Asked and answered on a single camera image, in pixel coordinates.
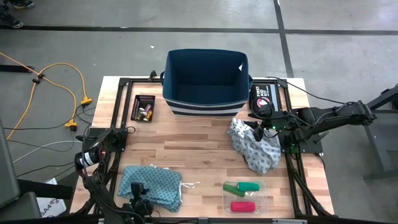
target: yellow plug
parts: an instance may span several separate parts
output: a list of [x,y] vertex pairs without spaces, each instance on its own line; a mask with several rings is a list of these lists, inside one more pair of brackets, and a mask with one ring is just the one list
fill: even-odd
[[85,96],[84,99],[82,101],[80,101],[80,104],[86,106],[86,105],[89,105],[92,102],[93,102],[93,99]]
[[71,119],[69,122],[65,123],[66,128],[70,128],[71,131],[77,131],[77,122]]

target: shoe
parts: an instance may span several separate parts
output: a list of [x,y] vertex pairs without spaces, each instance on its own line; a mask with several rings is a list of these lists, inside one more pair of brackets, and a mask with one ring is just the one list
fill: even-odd
[[23,22],[16,19],[12,15],[10,15],[8,12],[4,12],[4,13],[0,14],[0,21],[2,21],[3,23],[5,23],[5,25],[12,27],[14,29],[19,29],[24,26]]
[[11,2],[14,9],[32,9],[35,7],[35,3],[31,0],[25,0],[23,2]]

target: gray floral cloth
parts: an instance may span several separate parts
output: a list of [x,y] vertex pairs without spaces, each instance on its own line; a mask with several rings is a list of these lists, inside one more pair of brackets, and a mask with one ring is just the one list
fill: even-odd
[[[232,139],[232,147],[242,154],[251,170],[259,174],[266,174],[268,170],[277,167],[280,160],[280,144],[278,136],[262,137],[257,142],[253,136],[253,129],[239,119],[233,119],[228,129]],[[267,136],[276,134],[274,131],[264,130]]]

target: gray concrete floor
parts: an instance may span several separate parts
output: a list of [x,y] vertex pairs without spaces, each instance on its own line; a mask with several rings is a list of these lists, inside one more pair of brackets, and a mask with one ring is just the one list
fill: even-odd
[[[36,0],[36,3],[35,9],[11,13],[29,25],[278,28],[271,0]],[[393,0],[280,0],[280,6],[286,29],[398,29],[398,14],[394,13],[398,11],[398,4]],[[287,35],[294,76],[305,79],[308,91],[339,101],[367,102],[398,83],[397,42],[396,35]],[[181,48],[238,50],[248,55],[252,76],[286,77],[279,34],[0,30],[0,51],[21,62],[37,69],[55,62],[78,67],[94,101],[103,76],[161,72],[167,52]],[[0,58],[0,63],[12,64],[4,58]],[[5,127],[13,127],[25,110],[34,75],[0,75],[0,117]],[[53,68],[47,76],[71,88],[81,100],[80,77],[73,70]],[[321,108],[334,106],[314,98],[310,98],[310,104]],[[35,92],[31,109],[20,128],[60,124],[70,117],[71,107],[70,95],[44,82]],[[65,128],[58,128],[17,131],[12,139],[41,146],[71,140],[71,136]],[[322,144],[336,214],[398,222],[398,179],[372,182],[362,179],[364,174],[378,169],[364,129],[346,126],[333,130]],[[14,142],[9,146],[14,160],[34,149]],[[67,150],[70,146],[52,147]],[[72,161],[80,146],[76,144],[66,153],[42,149],[16,162],[16,172],[66,164]],[[45,169],[24,178],[44,181],[62,170],[64,167]]]

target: small black tray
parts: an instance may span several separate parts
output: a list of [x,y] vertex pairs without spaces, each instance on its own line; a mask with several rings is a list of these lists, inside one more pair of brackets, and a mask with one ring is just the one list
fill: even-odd
[[[136,98],[134,99],[134,106],[132,107],[131,120],[150,122],[154,117],[154,109],[155,109],[155,96],[136,95]],[[152,115],[148,119],[147,115],[149,114],[149,111],[152,111]]]

